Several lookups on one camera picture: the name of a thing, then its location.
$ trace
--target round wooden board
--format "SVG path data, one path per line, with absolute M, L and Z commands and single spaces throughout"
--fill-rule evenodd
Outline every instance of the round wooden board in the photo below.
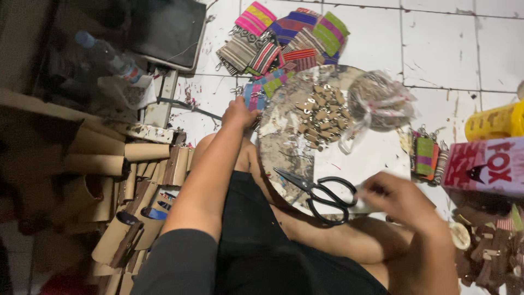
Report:
M 269 180 L 279 194 L 290 204 L 295 202 L 307 208 L 308 195 L 286 180 L 281 179 L 273 167 L 283 168 L 313 181 L 314 151 L 303 136 L 297 136 L 303 111 L 295 104 L 306 102 L 313 90 L 313 83 L 329 84 L 348 90 L 353 81 L 364 71 L 344 65 L 325 65 L 297 73 L 285 86 L 279 88 L 266 102 L 260 124 L 258 144 L 262 165 Z M 338 148 L 335 143 L 331 148 Z

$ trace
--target person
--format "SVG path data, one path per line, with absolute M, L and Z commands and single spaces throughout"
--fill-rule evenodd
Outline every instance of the person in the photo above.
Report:
M 386 173 L 356 197 L 404 226 L 333 227 L 289 206 L 246 138 L 242 97 L 196 147 L 191 173 L 135 277 L 139 294 L 458 294 L 447 224 L 410 181 Z

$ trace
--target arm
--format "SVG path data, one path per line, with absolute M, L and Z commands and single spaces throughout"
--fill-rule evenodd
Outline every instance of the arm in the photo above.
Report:
M 242 143 L 243 131 L 258 111 L 248 112 L 243 97 L 230 102 L 222 128 L 187 178 L 169 211 L 162 233 L 191 228 L 211 235 L 218 243 L 229 180 Z
M 412 293 L 459 294 L 450 230 L 413 183 L 380 172 L 356 197 L 415 232 L 404 265 Z

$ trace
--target black shorts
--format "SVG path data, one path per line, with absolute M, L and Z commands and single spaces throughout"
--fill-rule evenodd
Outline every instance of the black shorts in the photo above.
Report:
M 298 257 L 307 269 L 314 293 L 387 294 L 384 286 L 355 261 L 288 240 L 251 173 L 234 171 L 224 206 L 217 285 L 227 279 L 221 277 L 227 272 L 220 270 L 229 268 L 231 261 L 279 252 Z

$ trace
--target clear plastic bag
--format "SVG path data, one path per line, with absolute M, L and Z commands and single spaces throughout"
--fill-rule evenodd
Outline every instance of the clear plastic bag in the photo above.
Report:
M 342 134 L 339 148 L 349 154 L 367 129 L 388 131 L 408 124 L 416 117 L 411 104 L 416 100 L 402 83 L 393 81 L 383 71 L 366 72 L 356 78 L 347 100 L 355 123 Z

